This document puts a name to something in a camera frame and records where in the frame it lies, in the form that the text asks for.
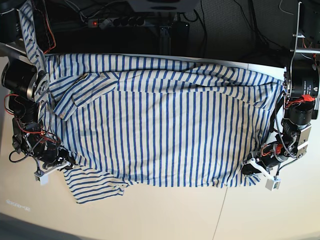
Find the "striped shirt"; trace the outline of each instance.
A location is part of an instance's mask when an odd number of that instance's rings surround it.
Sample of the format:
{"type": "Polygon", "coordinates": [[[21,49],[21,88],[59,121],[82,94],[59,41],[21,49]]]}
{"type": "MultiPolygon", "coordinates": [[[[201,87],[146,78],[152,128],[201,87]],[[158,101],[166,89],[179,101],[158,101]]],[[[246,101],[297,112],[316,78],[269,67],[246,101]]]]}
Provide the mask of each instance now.
{"type": "MultiPolygon", "coordinates": [[[[51,130],[75,157],[77,203],[159,187],[250,186],[282,82],[217,64],[109,54],[46,57],[51,130]]],[[[45,125],[49,114],[41,110],[45,125]]]]}

